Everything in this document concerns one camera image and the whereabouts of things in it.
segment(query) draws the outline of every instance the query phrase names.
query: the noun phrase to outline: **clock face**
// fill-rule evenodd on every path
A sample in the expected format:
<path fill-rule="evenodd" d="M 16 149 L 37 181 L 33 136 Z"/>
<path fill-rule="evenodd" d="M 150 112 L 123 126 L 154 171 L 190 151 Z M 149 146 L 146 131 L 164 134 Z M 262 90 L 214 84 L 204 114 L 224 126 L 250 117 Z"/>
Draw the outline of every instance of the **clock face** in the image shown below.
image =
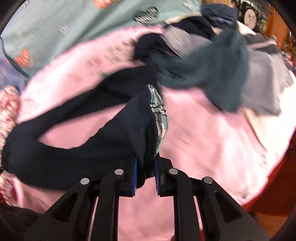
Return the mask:
<path fill-rule="evenodd" d="M 257 24 L 257 16 L 254 10 L 248 9 L 244 14 L 244 24 L 248 26 L 250 29 L 254 29 Z"/>

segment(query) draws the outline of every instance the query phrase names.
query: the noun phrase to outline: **pink fabric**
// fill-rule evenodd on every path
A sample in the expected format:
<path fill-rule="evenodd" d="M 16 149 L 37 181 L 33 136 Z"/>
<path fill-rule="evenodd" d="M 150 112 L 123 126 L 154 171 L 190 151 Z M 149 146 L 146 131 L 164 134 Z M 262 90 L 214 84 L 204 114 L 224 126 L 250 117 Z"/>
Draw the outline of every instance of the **pink fabric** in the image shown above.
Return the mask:
<path fill-rule="evenodd" d="M 154 28 L 126 28 L 80 44 L 38 73 L 22 93 L 18 122 L 32 119 L 99 83 L 101 76 L 133 67 L 133 39 Z M 188 176 L 213 177 L 240 204 L 264 188 L 283 153 L 267 153 L 241 112 L 222 113 L 202 90 L 163 88 L 169 128 L 160 155 Z M 80 146 L 123 108 L 109 108 L 54 126 L 41 141 L 61 148 Z M 30 187 L 13 178 L 18 206 L 44 213 L 63 192 Z M 120 198 L 119 240 L 170 240 L 174 233 L 173 200 L 159 198 L 153 178 L 134 198 Z"/>

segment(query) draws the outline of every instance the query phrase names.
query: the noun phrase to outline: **mint green fabric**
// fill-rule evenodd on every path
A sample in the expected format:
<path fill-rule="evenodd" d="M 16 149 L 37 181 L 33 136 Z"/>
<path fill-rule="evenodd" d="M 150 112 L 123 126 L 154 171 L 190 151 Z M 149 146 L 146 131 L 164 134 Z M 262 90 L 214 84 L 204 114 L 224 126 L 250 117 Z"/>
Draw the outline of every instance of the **mint green fabric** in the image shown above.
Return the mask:
<path fill-rule="evenodd" d="M 139 11 L 158 9 L 162 23 L 170 17 L 200 12 L 201 0 L 116 0 L 106 9 L 98 9 L 93 0 L 27 0 L 12 17 L 1 37 L 5 52 L 14 59 L 29 51 L 30 76 L 53 58 L 79 42 L 89 41 L 108 32 L 137 25 Z"/>
<path fill-rule="evenodd" d="M 166 131 L 168 129 L 168 116 L 166 113 L 166 108 L 163 103 L 163 99 L 161 98 L 161 95 L 157 92 L 157 90 L 152 85 L 148 85 L 148 88 L 151 93 L 151 110 L 152 113 L 155 115 L 156 120 L 156 126 L 157 126 L 157 145 L 156 145 L 156 152 L 158 153 L 160 144 L 165 137 Z"/>

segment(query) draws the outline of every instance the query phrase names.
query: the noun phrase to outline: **green plaid fabric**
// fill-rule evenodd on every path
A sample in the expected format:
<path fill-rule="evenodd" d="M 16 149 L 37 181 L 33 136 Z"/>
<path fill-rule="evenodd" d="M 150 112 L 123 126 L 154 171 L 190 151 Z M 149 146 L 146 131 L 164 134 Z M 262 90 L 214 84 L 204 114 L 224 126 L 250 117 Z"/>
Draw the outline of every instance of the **green plaid fabric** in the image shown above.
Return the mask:
<path fill-rule="evenodd" d="M 152 113 L 155 115 L 156 126 L 158 131 L 158 140 L 157 140 L 156 153 L 155 153 L 157 154 L 159 151 L 160 143 L 165 137 L 165 133 L 168 129 L 168 116 L 167 116 L 166 108 L 160 94 L 157 92 L 154 86 L 148 85 L 148 87 L 151 92 L 150 107 L 151 107 Z"/>

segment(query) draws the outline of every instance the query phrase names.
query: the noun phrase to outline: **red floral fabric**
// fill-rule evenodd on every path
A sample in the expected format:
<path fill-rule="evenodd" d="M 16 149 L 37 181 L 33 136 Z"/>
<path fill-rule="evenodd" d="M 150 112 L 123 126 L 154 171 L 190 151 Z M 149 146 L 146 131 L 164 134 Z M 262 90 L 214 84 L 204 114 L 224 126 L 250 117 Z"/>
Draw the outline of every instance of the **red floral fabric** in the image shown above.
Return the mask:
<path fill-rule="evenodd" d="M 14 86 L 6 86 L 0 92 L 0 166 L 1 155 L 8 134 L 15 126 L 19 107 L 19 93 Z M 17 204 L 13 174 L 3 171 L 0 175 L 0 193 L 9 205 Z"/>

